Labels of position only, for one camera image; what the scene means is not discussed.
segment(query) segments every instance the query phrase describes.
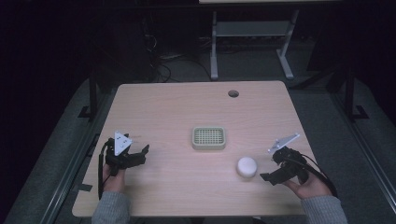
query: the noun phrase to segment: gray sleeve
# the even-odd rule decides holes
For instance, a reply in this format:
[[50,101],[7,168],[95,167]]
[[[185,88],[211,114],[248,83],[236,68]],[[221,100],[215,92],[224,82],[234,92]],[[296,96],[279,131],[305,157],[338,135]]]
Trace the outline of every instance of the gray sleeve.
[[309,224],[347,224],[341,202],[333,196],[319,196],[301,200]]
[[129,198],[121,193],[105,191],[92,216],[92,223],[129,223]]

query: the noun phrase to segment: white table leg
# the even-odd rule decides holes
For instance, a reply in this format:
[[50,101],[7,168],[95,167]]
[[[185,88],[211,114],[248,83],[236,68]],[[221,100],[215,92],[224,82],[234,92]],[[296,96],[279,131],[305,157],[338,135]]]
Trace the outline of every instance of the white table leg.
[[285,73],[285,76],[288,79],[293,79],[294,75],[291,72],[288,60],[286,59],[286,51],[288,50],[288,47],[289,47],[289,43],[291,40],[291,36],[293,34],[294,26],[297,21],[298,13],[299,13],[299,10],[295,10],[293,12],[293,15],[291,16],[291,20],[290,20],[290,23],[288,26],[288,30],[286,31],[285,43],[283,44],[281,49],[276,50],[277,57],[279,58],[280,64],[282,65],[282,68],[283,68],[283,72]]
[[218,80],[218,57],[216,54],[216,35],[217,35],[217,13],[213,12],[213,24],[212,24],[212,51],[210,52],[210,78],[212,80]]

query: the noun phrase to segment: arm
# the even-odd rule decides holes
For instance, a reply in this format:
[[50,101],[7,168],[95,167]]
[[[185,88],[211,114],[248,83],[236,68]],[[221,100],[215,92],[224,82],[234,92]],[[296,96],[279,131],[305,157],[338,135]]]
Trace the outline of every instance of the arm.
[[129,198],[122,194],[125,186],[125,170],[119,170],[116,176],[110,176],[110,167],[105,164],[102,199],[92,216],[92,223],[129,223]]
[[309,224],[347,224],[340,200],[333,197],[329,188],[315,175],[309,173],[308,180],[302,185],[291,180],[283,184],[301,199]]

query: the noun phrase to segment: wooden table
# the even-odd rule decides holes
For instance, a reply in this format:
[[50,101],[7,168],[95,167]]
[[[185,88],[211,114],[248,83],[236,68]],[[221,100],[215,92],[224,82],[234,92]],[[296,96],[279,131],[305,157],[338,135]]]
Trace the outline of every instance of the wooden table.
[[[230,97],[229,91],[238,91]],[[197,151],[192,129],[221,126],[226,147]],[[259,176],[278,167],[267,153],[277,138],[299,133],[288,147],[311,158],[285,85],[280,81],[121,85],[110,108],[83,184],[73,207],[90,217],[98,204],[98,154],[114,132],[129,133],[130,153],[150,144],[146,164],[126,172],[126,194],[136,217],[266,216],[302,214],[300,200],[282,185]],[[258,173],[236,172],[242,157],[258,163]]]

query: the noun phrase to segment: white ball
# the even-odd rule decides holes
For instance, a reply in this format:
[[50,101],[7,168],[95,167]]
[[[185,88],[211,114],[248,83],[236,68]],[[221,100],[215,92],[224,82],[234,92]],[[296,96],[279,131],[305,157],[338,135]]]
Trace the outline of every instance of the white ball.
[[244,157],[238,161],[236,170],[242,177],[253,177],[257,172],[257,163],[250,157]]

